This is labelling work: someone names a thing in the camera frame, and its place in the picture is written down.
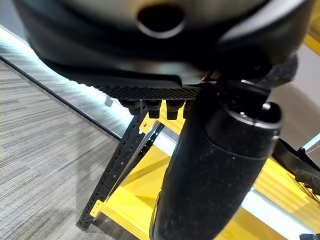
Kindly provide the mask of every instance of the black perforated metal bar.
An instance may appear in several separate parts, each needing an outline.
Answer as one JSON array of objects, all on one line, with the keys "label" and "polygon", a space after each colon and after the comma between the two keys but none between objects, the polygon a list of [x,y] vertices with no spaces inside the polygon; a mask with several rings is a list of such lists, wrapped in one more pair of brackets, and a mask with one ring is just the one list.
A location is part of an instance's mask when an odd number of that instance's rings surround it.
[{"label": "black perforated metal bar", "polygon": [[139,126],[147,114],[147,109],[144,106],[141,107],[142,114],[133,117],[76,224],[84,231],[88,229],[94,220],[90,215],[90,211],[96,201],[106,200],[113,186],[116,184],[118,178],[145,137],[144,133],[139,134]]}]

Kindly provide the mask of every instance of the black metal frame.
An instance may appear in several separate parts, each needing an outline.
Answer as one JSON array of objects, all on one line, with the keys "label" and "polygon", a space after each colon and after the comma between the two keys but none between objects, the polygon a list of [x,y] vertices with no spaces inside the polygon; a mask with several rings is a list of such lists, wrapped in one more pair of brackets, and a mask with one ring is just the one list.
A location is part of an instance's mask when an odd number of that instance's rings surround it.
[{"label": "black metal frame", "polygon": [[149,133],[139,133],[139,126],[146,114],[147,109],[142,104],[142,114],[133,117],[76,224],[80,229],[84,231],[88,229],[94,221],[90,212],[96,201],[105,201],[111,196],[148,152],[164,128],[162,123],[157,122]]}]

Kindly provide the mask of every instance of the black cylinder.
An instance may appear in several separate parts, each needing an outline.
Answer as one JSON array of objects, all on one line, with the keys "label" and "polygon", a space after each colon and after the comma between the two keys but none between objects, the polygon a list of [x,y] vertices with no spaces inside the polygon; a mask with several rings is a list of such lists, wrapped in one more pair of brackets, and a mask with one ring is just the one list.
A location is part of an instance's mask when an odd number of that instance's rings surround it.
[{"label": "black cylinder", "polygon": [[152,218],[152,240],[215,238],[278,139],[281,112],[276,104],[261,108],[260,118],[252,119],[229,111],[213,94],[199,94],[183,126]]}]

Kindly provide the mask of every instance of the black mesh grille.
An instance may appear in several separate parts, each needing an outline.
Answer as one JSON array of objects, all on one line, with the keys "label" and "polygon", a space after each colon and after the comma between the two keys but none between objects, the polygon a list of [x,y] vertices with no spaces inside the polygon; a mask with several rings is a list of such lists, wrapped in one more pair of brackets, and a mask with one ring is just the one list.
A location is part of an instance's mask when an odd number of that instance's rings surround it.
[{"label": "black mesh grille", "polygon": [[115,99],[127,100],[193,100],[200,88],[149,88],[149,87],[111,87],[96,86],[95,88]]}]

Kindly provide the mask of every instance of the black cable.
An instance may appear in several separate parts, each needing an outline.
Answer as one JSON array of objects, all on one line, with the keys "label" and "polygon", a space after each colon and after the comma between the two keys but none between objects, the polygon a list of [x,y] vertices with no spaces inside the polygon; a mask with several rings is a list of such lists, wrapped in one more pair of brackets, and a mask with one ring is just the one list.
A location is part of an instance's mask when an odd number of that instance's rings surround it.
[{"label": "black cable", "polygon": [[99,127],[100,129],[104,130],[106,133],[108,133],[109,135],[111,135],[112,137],[114,137],[115,139],[117,139],[118,141],[121,140],[121,137],[114,133],[113,131],[111,131],[110,129],[106,128],[105,126],[103,126],[102,124],[100,124],[99,122],[97,122],[96,120],[94,120],[92,117],[88,116],[85,112],[81,111],[80,109],[78,109],[76,106],[72,105],[71,103],[69,103],[68,101],[64,100],[62,97],[60,97],[59,95],[57,95],[55,92],[53,92],[52,90],[50,90],[48,87],[46,87],[45,85],[43,85],[42,83],[38,82],[35,78],[33,78],[32,76],[30,76],[28,73],[24,72],[22,69],[20,69],[19,67],[17,67],[16,65],[14,65],[13,63],[11,63],[10,61],[8,61],[7,59],[5,59],[3,56],[0,55],[0,60],[3,61],[5,64],[9,65],[11,68],[13,68],[14,70],[16,70],[18,73],[20,73],[21,75],[23,75],[25,78],[27,78],[28,80],[30,80],[31,82],[33,82],[34,84],[36,84],[38,87],[42,88],[43,90],[45,90],[48,94],[52,95],[53,97],[55,97],[57,100],[59,100],[60,102],[62,102],[63,104],[67,105],[69,108],[71,108],[73,111],[75,111],[76,113],[80,114],[81,116],[83,116],[85,119],[87,119],[88,121],[90,121],[91,123],[93,123],[94,125],[96,125],[97,127]]}]

